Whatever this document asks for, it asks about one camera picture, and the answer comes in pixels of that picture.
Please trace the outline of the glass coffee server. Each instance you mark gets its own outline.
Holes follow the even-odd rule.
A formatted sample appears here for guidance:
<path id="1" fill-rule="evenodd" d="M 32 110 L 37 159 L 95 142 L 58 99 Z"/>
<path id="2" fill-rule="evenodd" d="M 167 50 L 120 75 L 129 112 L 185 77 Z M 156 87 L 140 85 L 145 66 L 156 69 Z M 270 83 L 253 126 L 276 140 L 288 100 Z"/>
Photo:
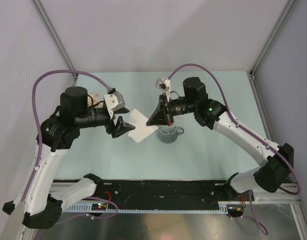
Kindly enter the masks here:
<path id="1" fill-rule="evenodd" d="M 162 125 L 158 127 L 157 138 L 164 144 L 174 143 L 179 135 L 185 132 L 184 128 L 181 126 L 167 126 Z"/>

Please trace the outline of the white paper coffee filter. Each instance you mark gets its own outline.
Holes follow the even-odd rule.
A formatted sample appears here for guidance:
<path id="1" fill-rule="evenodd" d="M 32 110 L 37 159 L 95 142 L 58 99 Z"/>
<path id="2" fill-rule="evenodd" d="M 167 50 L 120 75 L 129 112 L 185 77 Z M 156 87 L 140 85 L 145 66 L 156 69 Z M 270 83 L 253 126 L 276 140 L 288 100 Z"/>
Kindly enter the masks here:
<path id="1" fill-rule="evenodd" d="M 132 138 L 136 143 L 140 143 L 158 129 L 156 125 L 147 126 L 147 121 L 148 118 L 137 109 L 133 109 L 131 111 L 128 122 L 135 126 L 135 129 L 131 130 L 128 133 L 128 136 Z"/>

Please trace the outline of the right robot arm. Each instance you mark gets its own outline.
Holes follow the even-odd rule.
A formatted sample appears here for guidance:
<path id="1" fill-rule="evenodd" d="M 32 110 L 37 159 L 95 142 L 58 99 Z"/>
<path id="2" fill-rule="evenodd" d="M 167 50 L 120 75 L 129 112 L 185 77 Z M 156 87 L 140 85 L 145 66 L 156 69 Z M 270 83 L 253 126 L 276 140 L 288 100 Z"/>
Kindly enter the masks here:
<path id="1" fill-rule="evenodd" d="M 198 77 L 189 77 L 182 83 L 184 96 L 171 99 L 171 83 L 159 78 L 156 88 L 162 90 L 156 110 L 147 121 L 147 126 L 171 126 L 175 117 L 192 113 L 202 127 L 227 137 L 247 152 L 258 167 L 243 173 L 233 174 L 225 183 L 225 196 L 235 201 L 243 192 L 261 188 L 275 193 L 291 174 L 294 163 L 294 148 L 265 139 L 242 124 L 225 105 L 209 98 L 206 86 Z"/>

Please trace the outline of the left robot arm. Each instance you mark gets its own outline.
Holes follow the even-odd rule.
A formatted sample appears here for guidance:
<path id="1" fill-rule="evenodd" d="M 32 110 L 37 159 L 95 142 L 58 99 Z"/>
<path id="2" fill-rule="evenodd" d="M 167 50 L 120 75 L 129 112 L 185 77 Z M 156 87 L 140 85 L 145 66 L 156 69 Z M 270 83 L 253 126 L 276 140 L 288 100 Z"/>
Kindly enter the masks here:
<path id="1" fill-rule="evenodd" d="M 23 203 L 20 226 L 29 229 L 49 229 L 56 224 L 64 210 L 75 203 L 91 197 L 100 199 L 105 192 L 103 180 L 92 174 L 86 174 L 81 180 L 62 191 L 50 194 L 50 187 L 61 161 L 68 153 L 80 131 L 86 128 L 104 126 L 106 133 L 118 138 L 135 130 L 121 116 L 129 112 L 123 96 L 111 91 L 104 96 L 103 106 L 88 105 L 90 95 L 84 87 L 69 87 L 60 95 L 60 104 L 54 113 L 38 125 L 37 156 L 33 166 L 33 175 L 21 195 L 3 205 L 3 211 L 12 215 Z"/>

